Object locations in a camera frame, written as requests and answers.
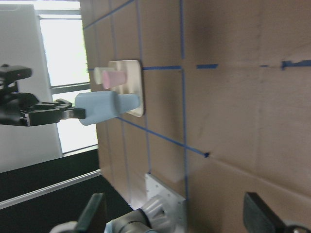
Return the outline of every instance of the blue tape line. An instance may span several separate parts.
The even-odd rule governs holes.
[[[146,129],[148,129],[147,114],[145,114],[145,126],[146,126]],[[151,166],[151,156],[150,156],[149,133],[147,131],[146,131],[146,142],[147,142],[148,167],[149,167],[149,172],[151,172],[152,171],[152,166]]]
[[[181,70],[182,80],[182,104],[183,104],[183,132],[184,132],[184,145],[187,144],[187,113],[186,113],[186,78],[185,71]],[[185,193],[186,199],[189,199],[189,188],[188,188],[188,154],[187,148],[184,147],[184,170],[185,170]]]
[[[181,66],[167,66],[167,67],[143,67],[142,70],[167,70],[167,69],[181,69]]]
[[[108,4],[109,4],[109,11],[112,11],[112,0],[109,0]]]
[[[178,142],[178,141],[175,141],[175,140],[173,140],[173,139],[171,139],[171,138],[169,138],[169,137],[166,137],[166,136],[164,136],[164,135],[161,135],[161,134],[159,134],[159,133],[153,132],[152,130],[146,129],[146,128],[140,126],[140,125],[137,125],[137,124],[135,124],[135,123],[133,123],[133,122],[131,122],[131,121],[125,120],[125,119],[123,119],[123,118],[121,118],[121,117],[117,117],[117,119],[119,119],[119,120],[121,120],[121,121],[124,121],[124,122],[126,122],[126,123],[128,123],[128,124],[130,124],[130,125],[133,125],[133,126],[135,126],[135,127],[137,127],[137,128],[140,128],[141,130],[145,130],[145,131],[148,132],[148,133],[151,133],[151,134],[153,134],[153,135],[155,135],[155,136],[158,136],[158,137],[160,137],[160,138],[163,138],[163,139],[165,139],[165,140],[167,140],[167,141],[169,141],[169,142],[172,142],[172,143],[174,143],[174,144],[176,144],[176,145],[179,145],[179,146],[181,146],[181,147],[185,147],[186,149],[191,150],[191,151],[193,151],[193,152],[195,152],[195,153],[197,153],[197,154],[200,154],[200,155],[202,155],[202,156],[204,156],[204,157],[206,157],[206,158],[209,156],[209,152],[201,152],[201,151],[199,151],[199,150],[197,150],[197,149],[195,149],[195,148],[192,148],[192,147],[190,147],[190,146],[188,146],[188,145],[184,145],[183,143],[180,143],[180,142]]]
[[[113,16],[111,16],[110,25],[111,25],[113,53],[114,53],[115,59],[117,59],[117,41],[116,41],[115,23],[114,23]]]
[[[83,28],[83,30],[89,28],[90,26],[92,26],[92,25],[94,25],[95,23],[97,23],[98,21],[100,21],[100,20],[102,20],[102,19],[108,17],[109,15],[112,15],[112,14],[115,13],[116,11],[122,9],[123,7],[127,6],[128,4],[131,4],[132,2],[134,2],[134,0],[129,0],[129,1],[127,1],[126,3],[124,3],[124,4],[122,4],[121,6],[117,7],[117,8],[114,9],[113,11],[111,11],[111,12],[107,13],[106,15],[100,17],[99,19],[95,20],[94,22],[92,22],[92,23],[86,25],[86,26]]]
[[[180,53],[181,58],[185,58],[185,35],[184,35],[184,1],[179,0],[180,14]]]
[[[292,61],[282,61],[282,70],[285,70],[286,67],[311,67],[311,60],[303,60],[296,63],[293,63]]]
[[[159,133],[153,132],[153,131],[151,131],[151,130],[149,130],[149,129],[146,129],[146,128],[140,126],[140,125],[137,125],[137,124],[135,124],[135,123],[133,123],[133,122],[131,122],[131,121],[125,120],[125,119],[123,119],[123,118],[121,118],[121,117],[117,117],[117,118],[120,119],[121,121],[124,121],[124,122],[130,124],[130,125],[136,126],[137,128],[140,128],[141,130],[145,130],[145,131],[147,131],[147,132],[149,132],[149,133],[152,133],[152,134],[154,134],[154,135],[156,135],[156,136],[158,136],[158,137],[161,137],[161,138],[163,138],[163,139],[165,139],[165,140],[167,140],[167,141],[173,142],[173,143],[176,144],[176,145],[179,145],[179,146],[181,146],[181,147],[184,146],[184,144],[181,143],[181,142],[175,141],[175,140],[173,140],[173,139],[171,139],[171,138],[168,138],[168,137],[166,137],[166,136],[164,136],[164,135],[161,135],[161,134],[159,134]]]
[[[209,157],[209,152],[201,152],[195,148],[189,147],[188,145],[185,145],[185,148],[187,148],[188,150],[191,150],[192,152],[200,154],[200,155],[204,156],[205,158]]]
[[[217,69],[218,64],[196,65],[197,69]]]
[[[111,146],[110,146],[110,139],[109,139],[109,129],[108,129],[108,123],[105,121],[105,126],[106,126],[106,137],[107,137],[107,144],[108,144],[108,154],[109,154],[109,159],[110,159],[110,167],[111,167],[111,175],[112,175],[112,181],[113,181],[113,186],[115,185],[115,176],[114,176],[114,169],[113,169],[113,162],[112,162],[112,155],[111,155]]]
[[[130,182],[130,172],[128,168],[128,160],[127,160],[127,152],[126,152],[126,141],[125,141],[125,132],[124,132],[124,123],[123,121],[121,122],[122,126],[122,138],[123,138],[123,150],[124,150],[124,160],[125,160],[125,168],[126,168],[126,173],[127,173],[127,186],[128,186],[128,191],[129,191],[129,198],[130,198],[130,203],[132,202],[132,189],[131,189],[131,182]]]
[[[136,0],[136,11],[137,11],[139,56],[140,56],[140,62],[142,62],[141,20],[140,20],[140,6],[139,6],[139,1],[138,0]]]
[[[184,148],[184,166],[185,166],[185,194],[186,194],[186,200],[189,200],[189,184],[188,184],[188,175],[189,175],[189,169],[188,169],[188,153],[187,149]]]

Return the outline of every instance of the cardboard surface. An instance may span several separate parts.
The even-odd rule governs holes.
[[[108,121],[108,137],[98,125],[102,147],[111,148],[100,151],[104,176],[111,166],[117,190],[139,207],[150,169],[188,198],[190,233],[246,232],[246,191],[311,228],[311,67],[281,69],[311,60],[311,2],[111,3],[125,5],[94,24],[109,29],[111,20],[104,44],[95,50],[92,29],[84,30],[89,67],[112,51],[140,58],[146,115]]]

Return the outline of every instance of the cup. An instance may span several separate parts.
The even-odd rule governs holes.
[[[118,70],[103,70],[102,77],[104,89],[109,89],[115,86],[125,84],[127,81],[126,73],[124,71]]]

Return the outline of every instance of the window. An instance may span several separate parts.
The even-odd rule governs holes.
[[[36,3],[53,100],[65,99],[74,105],[79,93],[90,91],[80,4]],[[63,153],[98,143],[95,125],[83,126],[77,119],[67,119],[57,127]]]

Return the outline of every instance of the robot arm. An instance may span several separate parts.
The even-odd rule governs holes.
[[[19,93],[17,80],[29,78],[32,70],[23,66],[0,67],[0,124],[36,126],[61,119],[85,119],[85,109],[73,108],[69,101],[40,102],[31,93]]]

